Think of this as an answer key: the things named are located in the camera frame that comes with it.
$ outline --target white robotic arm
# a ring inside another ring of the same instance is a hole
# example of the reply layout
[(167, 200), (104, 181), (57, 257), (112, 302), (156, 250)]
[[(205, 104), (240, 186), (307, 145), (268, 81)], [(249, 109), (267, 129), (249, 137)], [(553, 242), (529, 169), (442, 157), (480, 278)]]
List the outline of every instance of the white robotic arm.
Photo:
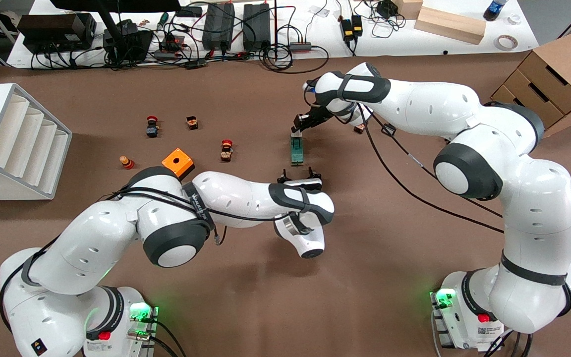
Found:
[(42, 255), (25, 249), (1, 265), (5, 312), (23, 357), (42, 350), (43, 357), (69, 357), (81, 346), (88, 357), (132, 355), (134, 306), (145, 318), (151, 309), (132, 288), (97, 284), (133, 242), (143, 242), (153, 264), (175, 267), (195, 257), (215, 223), (246, 228), (265, 221), (312, 258), (324, 251), (322, 226), (334, 214), (323, 192), (218, 172), (183, 186), (163, 167), (139, 172), (114, 196), (84, 210)]
[(450, 140), (434, 162), (442, 186), (503, 204), (501, 263), (452, 273), (437, 294), (454, 346), (486, 350), (503, 324), (532, 333), (553, 321), (571, 305), (571, 178), (557, 163), (528, 156), (544, 131), (538, 116), (511, 104), (482, 106), (460, 84), (384, 79), (368, 63), (350, 72), (359, 75), (329, 72), (307, 83), (315, 104), (365, 117), (371, 108), (395, 128)]

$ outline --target red button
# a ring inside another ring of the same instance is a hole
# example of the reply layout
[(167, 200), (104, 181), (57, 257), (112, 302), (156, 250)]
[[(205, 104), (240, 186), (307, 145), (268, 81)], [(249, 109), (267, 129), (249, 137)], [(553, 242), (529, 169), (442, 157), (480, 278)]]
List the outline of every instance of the red button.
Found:
[(490, 321), (490, 316), (488, 314), (479, 314), (477, 315), (477, 319), (480, 320), (481, 323)]
[(107, 341), (112, 336), (112, 333), (109, 331), (102, 331), (98, 334), (98, 339)]

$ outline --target green indicator light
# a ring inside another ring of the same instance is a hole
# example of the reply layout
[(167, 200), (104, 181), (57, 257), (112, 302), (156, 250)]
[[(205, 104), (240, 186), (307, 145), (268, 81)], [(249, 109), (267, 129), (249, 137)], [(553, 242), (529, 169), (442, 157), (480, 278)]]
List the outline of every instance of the green indicator light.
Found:
[(438, 292), (435, 293), (435, 299), (437, 299), (440, 309), (453, 306), (454, 298), (455, 290), (453, 289), (439, 289)]
[(137, 302), (137, 303), (132, 303), (131, 307), (129, 308), (129, 311), (131, 312), (131, 316), (133, 318), (136, 317), (146, 318), (149, 317), (149, 314), (151, 313), (151, 307), (144, 302)]

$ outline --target brown tabletop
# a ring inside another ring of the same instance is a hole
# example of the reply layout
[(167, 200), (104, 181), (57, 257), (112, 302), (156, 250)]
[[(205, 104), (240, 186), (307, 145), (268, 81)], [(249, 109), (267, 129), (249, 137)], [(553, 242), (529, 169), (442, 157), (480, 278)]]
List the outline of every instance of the brown tabletop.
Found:
[[(474, 88), (483, 101), (525, 54), (367, 59), (385, 77), (450, 81)], [(72, 129), (74, 136), (53, 201), (0, 201), (0, 264), (24, 248), (43, 246), (102, 194), (138, 169), (159, 165), (176, 147), (197, 169), (247, 180), (294, 178), (307, 166), (323, 174), (335, 202), (325, 227), (326, 251), (304, 260), (276, 237), (271, 224), (230, 229), (222, 246), (208, 241), (186, 266), (161, 269), (136, 244), (102, 281), (138, 289), (161, 308), (189, 357), (434, 357), (428, 292), (447, 274), (496, 264), (499, 233), (423, 205), (379, 164), (365, 135), (332, 120), (304, 132), (305, 165), (290, 167), (289, 128), (307, 111), (305, 79), (347, 71), (365, 59), (331, 59), (321, 71), (285, 75), (257, 63), (212, 63), (200, 70), (138, 68), (31, 72), (0, 69), (0, 82), (20, 84)], [(297, 70), (318, 61), (297, 61)], [(160, 119), (158, 138), (145, 135), (146, 117)], [(200, 128), (188, 131), (186, 116)], [(427, 167), (441, 138), (398, 133)], [(233, 140), (232, 162), (220, 162), (221, 142)], [(388, 165), (410, 189), (438, 205), (493, 225), (500, 219), (449, 194), (379, 131), (374, 139)], [(125, 170), (121, 155), (136, 162)], [(571, 128), (532, 153), (571, 172)], [(488, 206), (501, 210), (498, 200)], [(170, 343), (163, 332), (159, 335)], [(18, 355), (0, 322), (0, 357)], [(165, 351), (156, 350), (157, 356)], [(445, 357), (476, 357), (446, 350)], [(510, 355), (510, 348), (496, 356)], [(571, 356), (571, 313), (535, 334), (530, 357)]]

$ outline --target orange block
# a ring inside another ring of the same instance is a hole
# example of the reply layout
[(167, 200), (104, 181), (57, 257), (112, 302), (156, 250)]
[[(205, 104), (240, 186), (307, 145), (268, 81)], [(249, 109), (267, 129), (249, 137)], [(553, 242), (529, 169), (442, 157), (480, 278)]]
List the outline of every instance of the orange block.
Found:
[(184, 151), (180, 149), (175, 149), (170, 153), (164, 160), (163, 165), (173, 171), (173, 173), (183, 180), (188, 174), (195, 169), (195, 164), (193, 160), (189, 158), (188, 155), (184, 154)]

